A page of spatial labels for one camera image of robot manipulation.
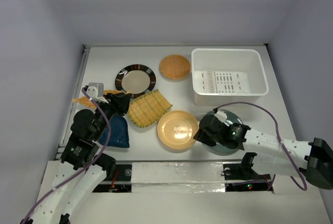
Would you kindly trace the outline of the orange fish-shaped woven basket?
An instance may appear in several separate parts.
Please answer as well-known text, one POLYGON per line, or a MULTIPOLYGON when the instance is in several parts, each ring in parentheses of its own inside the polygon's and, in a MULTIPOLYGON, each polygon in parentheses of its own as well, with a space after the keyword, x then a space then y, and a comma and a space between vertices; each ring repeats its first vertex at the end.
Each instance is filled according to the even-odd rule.
MULTIPOLYGON (((106 97, 107 94, 120 95, 120 94, 129 94, 129 93, 130 92, 123 92, 119 90, 104 90, 104 97, 106 97)), ((89 101, 86 97, 73 98, 72 102, 81 104, 88 108, 96 108, 95 105, 91 101, 89 101)))

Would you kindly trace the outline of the teal round ceramic plate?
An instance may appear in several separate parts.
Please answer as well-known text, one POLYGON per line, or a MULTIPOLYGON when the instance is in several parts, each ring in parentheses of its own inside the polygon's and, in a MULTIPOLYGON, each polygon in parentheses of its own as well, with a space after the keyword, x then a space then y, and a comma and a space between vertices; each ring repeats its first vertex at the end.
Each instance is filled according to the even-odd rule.
MULTIPOLYGON (((233 112, 230 112, 228 110, 227 111, 227 120, 224 122, 224 124, 226 124, 227 126, 234 124, 234 123, 238 123, 238 124, 243 124, 242 120, 233 112)), ((208 112, 199 122, 199 127, 201 128, 203 126, 204 119, 207 116, 213 115, 214 113, 213 111, 208 112)), ((229 149, 219 143, 216 144, 215 147, 210 147, 208 146, 208 149, 213 152, 216 155, 221 155, 221 156, 226 156, 226 155, 231 155, 234 154, 235 152, 237 152, 237 149, 229 149)))

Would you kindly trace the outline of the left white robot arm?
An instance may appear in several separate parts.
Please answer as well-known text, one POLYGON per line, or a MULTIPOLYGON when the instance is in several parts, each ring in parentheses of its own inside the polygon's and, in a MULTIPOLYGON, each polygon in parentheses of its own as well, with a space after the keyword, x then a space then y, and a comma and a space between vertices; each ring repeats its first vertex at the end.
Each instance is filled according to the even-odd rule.
POLYGON ((71 223, 92 191, 115 174, 115 159, 105 154, 105 147, 100 148, 97 141, 104 131, 111 131, 110 120, 115 115, 128 112, 131 94, 82 92, 96 110, 83 109, 75 114, 54 181, 22 223, 71 223))

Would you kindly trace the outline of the round woven bamboo plate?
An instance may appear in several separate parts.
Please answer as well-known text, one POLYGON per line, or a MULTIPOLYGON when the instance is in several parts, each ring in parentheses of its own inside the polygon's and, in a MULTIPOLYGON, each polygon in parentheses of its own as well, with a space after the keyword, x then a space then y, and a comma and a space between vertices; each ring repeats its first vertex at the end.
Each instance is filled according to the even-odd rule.
POLYGON ((190 74, 191 64, 182 55, 169 55, 160 62, 160 72, 171 80, 181 80, 190 74))

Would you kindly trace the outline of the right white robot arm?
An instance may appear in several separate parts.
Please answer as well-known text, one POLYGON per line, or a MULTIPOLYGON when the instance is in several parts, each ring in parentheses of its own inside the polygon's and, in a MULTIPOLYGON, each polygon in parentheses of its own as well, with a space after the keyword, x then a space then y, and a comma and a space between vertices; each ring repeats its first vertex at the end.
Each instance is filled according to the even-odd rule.
POLYGON ((313 141, 278 140, 248 125, 226 124, 215 115, 205 115, 194 139, 210 147, 224 147, 245 152, 240 174, 276 174, 300 177, 321 189, 332 189, 332 148, 320 138, 313 141))

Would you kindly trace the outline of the dark striped rim ceramic plate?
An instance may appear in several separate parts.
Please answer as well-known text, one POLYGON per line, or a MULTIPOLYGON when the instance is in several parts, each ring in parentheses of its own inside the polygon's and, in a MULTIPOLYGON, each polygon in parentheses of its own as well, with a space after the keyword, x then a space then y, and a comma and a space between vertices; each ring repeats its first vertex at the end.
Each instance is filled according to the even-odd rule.
POLYGON ((117 90, 131 93, 134 99, 153 91, 156 75, 146 65, 132 64, 118 72, 114 83, 117 90))

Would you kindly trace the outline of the green-edged bamboo tray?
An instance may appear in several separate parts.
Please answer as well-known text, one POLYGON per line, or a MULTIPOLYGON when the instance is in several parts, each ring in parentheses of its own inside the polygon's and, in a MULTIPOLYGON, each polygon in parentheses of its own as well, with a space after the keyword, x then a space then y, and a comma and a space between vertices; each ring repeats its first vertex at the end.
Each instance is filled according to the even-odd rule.
POLYGON ((146 128, 161 119, 171 108, 172 104, 156 89, 134 99, 127 114, 134 125, 146 128))

